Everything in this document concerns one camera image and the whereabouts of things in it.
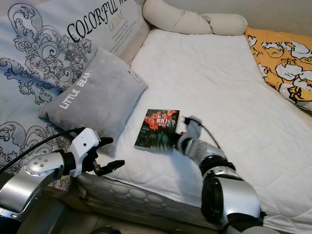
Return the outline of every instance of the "wall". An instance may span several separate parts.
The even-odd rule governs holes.
[[[312,0],[165,0],[203,13],[243,15],[250,27],[312,36]]]

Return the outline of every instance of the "gray pillow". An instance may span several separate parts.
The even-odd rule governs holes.
[[[100,137],[112,137],[114,142],[102,150],[115,156],[116,141],[147,87],[126,63],[99,48],[81,77],[46,104],[38,116],[64,130],[88,127]]]

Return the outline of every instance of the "black cable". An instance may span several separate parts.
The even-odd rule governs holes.
[[[62,133],[58,133],[56,135],[53,135],[39,143],[37,143],[36,145],[30,147],[28,150],[26,150],[25,152],[21,153],[18,157],[16,157],[15,159],[13,159],[12,161],[10,161],[8,164],[6,164],[4,167],[2,167],[0,169],[0,174],[2,174],[5,170],[7,170],[8,168],[10,168],[11,166],[13,166],[14,163],[16,163],[17,161],[19,161],[20,159],[22,159],[25,155],[27,155],[28,153],[32,152],[35,148],[37,148],[38,146],[54,139],[54,138],[57,138],[57,137],[60,137],[62,135],[65,135],[65,134],[68,134],[68,133],[72,133],[72,132],[76,132],[77,134],[79,134],[84,128],[75,128],[75,129],[72,129],[72,130],[68,130],[68,131],[65,131],[65,132],[62,132]]]
[[[212,138],[212,140],[214,141],[214,143],[217,145],[217,147],[219,149],[221,149],[221,147],[219,146],[217,140],[214,138],[214,136],[209,132],[209,130],[198,120],[193,119],[193,118],[185,118],[185,123],[188,124],[190,121],[194,121],[195,123],[197,123],[200,127],[202,127],[203,129],[205,129],[205,131],[208,133],[208,135]]]

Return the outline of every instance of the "black joint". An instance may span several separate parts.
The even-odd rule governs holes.
[[[201,213],[208,222],[219,224],[221,220],[223,214],[223,192],[222,186],[216,177],[207,176],[204,179]]]
[[[94,146],[89,150],[88,155],[82,161],[82,172],[93,171],[93,160],[98,158],[98,148],[99,146]]]
[[[199,169],[201,171],[201,175],[204,176],[207,171],[209,171],[213,167],[229,167],[235,170],[235,166],[228,162],[225,158],[219,155],[211,155],[206,157],[201,164],[199,165]]]
[[[71,152],[63,153],[62,156],[64,160],[63,176],[66,176],[71,170],[76,169],[76,161],[74,155]]]
[[[249,228],[261,226],[261,223],[257,218],[248,214],[232,213],[228,214],[227,218],[229,222],[223,227],[222,233],[225,233],[229,226],[238,230],[240,233],[244,232]]]
[[[192,140],[191,138],[186,138],[182,144],[181,144],[181,148],[182,148],[182,152],[183,154],[185,154],[186,148],[189,145],[190,140]]]
[[[215,172],[214,171],[208,171],[207,177],[215,177]]]

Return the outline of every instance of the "pillow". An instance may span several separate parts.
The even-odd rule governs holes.
[[[144,0],[2,2],[0,165],[4,166],[61,131],[37,113],[74,84],[99,47],[130,63],[149,27],[142,16]],[[70,137],[59,137],[32,153],[66,151],[70,143]],[[21,162],[6,172],[17,173]],[[70,184],[64,177],[50,186],[67,190]]]
[[[243,35],[247,29],[247,20],[235,14],[203,14],[214,34],[217,35]]]
[[[70,88],[38,113],[64,130],[88,127],[114,142],[101,148],[115,156],[116,141],[148,85],[122,60],[99,48]]]
[[[143,17],[154,26],[184,34],[211,34],[206,20],[199,14],[177,9],[163,0],[146,0]]]

